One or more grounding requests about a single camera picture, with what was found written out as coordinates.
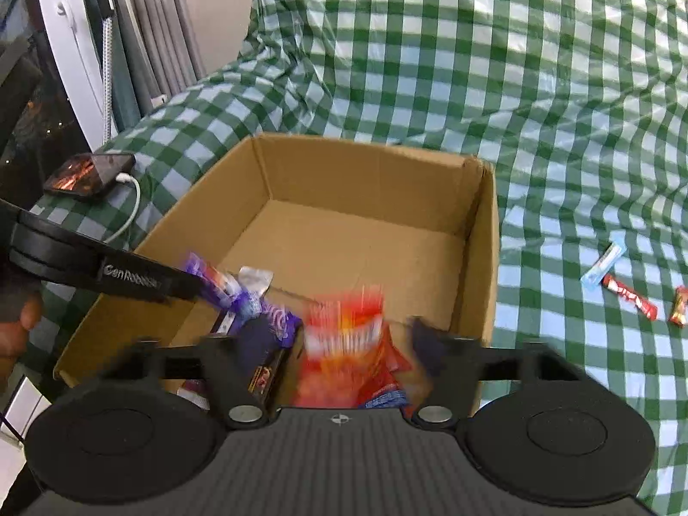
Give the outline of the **person's left hand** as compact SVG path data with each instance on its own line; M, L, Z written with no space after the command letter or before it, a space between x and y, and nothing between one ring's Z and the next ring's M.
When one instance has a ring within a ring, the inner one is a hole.
M42 318L43 302L38 294L27 299L16 322L1 324L1 388L12 374L14 365L27 348L29 332L34 329Z

